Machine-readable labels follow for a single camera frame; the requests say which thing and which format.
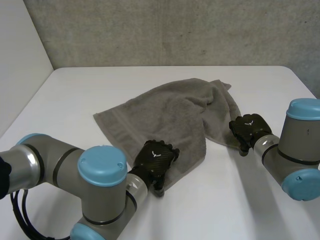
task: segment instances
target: table surface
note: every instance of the table surface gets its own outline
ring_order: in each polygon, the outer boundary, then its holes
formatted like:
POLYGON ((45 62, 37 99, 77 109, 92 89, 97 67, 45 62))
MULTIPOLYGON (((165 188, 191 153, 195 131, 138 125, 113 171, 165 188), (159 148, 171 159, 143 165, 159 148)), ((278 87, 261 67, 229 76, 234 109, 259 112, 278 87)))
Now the table surface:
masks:
MULTIPOLYGON (((220 79, 242 114, 261 114, 280 136, 289 102, 314 98, 281 66, 157 66, 61 68, 52 73, 0 138, 0 151, 29 133, 44 133, 87 149, 110 144, 93 114, 159 85, 189 78, 220 79)), ((10 199, 0 202, 0 238, 24 240, 10 199)), ((27 209, 46 236, 69 235, 81 203, 47 183, 29 191, 27 209)), ((207 140, 204 162, 163 199, 149 194, 119 240, 315 240, 320 238, 320 199, 290 199, 250 152, 245 158, 207 140)))

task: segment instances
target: towel fold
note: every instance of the towel fold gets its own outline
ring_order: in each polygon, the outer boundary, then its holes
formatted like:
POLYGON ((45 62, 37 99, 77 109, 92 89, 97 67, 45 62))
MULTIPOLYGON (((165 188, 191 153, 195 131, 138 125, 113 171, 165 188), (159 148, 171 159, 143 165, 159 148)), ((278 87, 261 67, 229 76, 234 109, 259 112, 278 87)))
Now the towel fold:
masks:
POLYGON ((241 115, 230 87, 220 80, 174 81, 97 113, 94 119, 110 143, 123 150, 130 166, 147 140, 178 148, 180 156, 165 176, 167 190, 204 160, 206 138, 239 147, 229 129, 229 122, 241 115))

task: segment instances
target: light blue joint cap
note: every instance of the light blue joint cap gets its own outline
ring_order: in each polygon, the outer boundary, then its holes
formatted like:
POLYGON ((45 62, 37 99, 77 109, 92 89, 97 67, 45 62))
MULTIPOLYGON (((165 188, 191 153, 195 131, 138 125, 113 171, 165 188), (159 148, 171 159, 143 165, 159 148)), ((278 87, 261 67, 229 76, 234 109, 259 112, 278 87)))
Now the light blue joint cap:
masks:
POLYGON ((297 201, 310 201, 320 196, 320 171, 306 168, 289 174, 281 184, 282 190, 297 201))
POLYGON ((320 120, 320 99, 298 98, 290 102, 286 115, 304 121, 320 120))
POLYGON ((41 134, 41 133, 31 133, 31 134, 28 134, 27 136, 24 136, 23 138, 21 138, 20 141, 18 141, 16 143, 16 145, 19 145, 19 144, 22 144, 25 140, 27 140, 28 138, 31 138, 33 136, 38 136, 38 135, 44 135, 44 136, 47 136, 45 134, 41 134))
POLYGON ((76 223, 70 233, 71 240, 106 240, 90 227, 76 223))
POLYGON ((78 171, 92 185, 112 187, 127 176, 126 156, 113 146, 94 146, 81 154, 78 171))

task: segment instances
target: carbon fiber hand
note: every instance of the carbon fiber hand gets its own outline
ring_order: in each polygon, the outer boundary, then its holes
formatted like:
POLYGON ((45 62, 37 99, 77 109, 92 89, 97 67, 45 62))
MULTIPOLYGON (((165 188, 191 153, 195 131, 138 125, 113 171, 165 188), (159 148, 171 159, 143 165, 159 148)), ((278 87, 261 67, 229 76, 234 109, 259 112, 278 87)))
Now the carbon fiber hand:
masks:
POLYGON ((272 134, 269 125, 258 114, 238 116, 235 121, 229 122, 229 128, 240 142, 239 153, 243 157, 254 147, 259 138, 272 134))
POLYGON ((171 144, 165 144, 164 141, 149 140, 135 158, 133 170, 146 170, 155 193, 162 197, 165 193, 165 174, 179 157, 179 152, 179 149, 173 149, 171 144))

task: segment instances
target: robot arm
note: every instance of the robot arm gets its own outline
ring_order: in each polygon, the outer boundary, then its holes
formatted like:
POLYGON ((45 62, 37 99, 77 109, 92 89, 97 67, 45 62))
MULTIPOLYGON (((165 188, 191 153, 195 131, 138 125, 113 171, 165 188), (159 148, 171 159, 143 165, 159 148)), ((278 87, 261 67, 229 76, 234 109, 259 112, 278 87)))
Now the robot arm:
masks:
POLYGON ((50 183, 81 199, 83 217, 71 231, 72 240, 116 240, 150 187, 163 196, 166 171, 178 156, 170 144, 147 141, 127 172, 126 157, 115 147, 84 151, 48 135, 31 134, 0 152, 0 199, 50 183))
POLYGON ((258 114, 239 116, 229 127, 240 142, 240 155, 246 156, 253 148, 292 199, 309 201, 320 196, 320 100, 293 100, 280 138, 258 114))

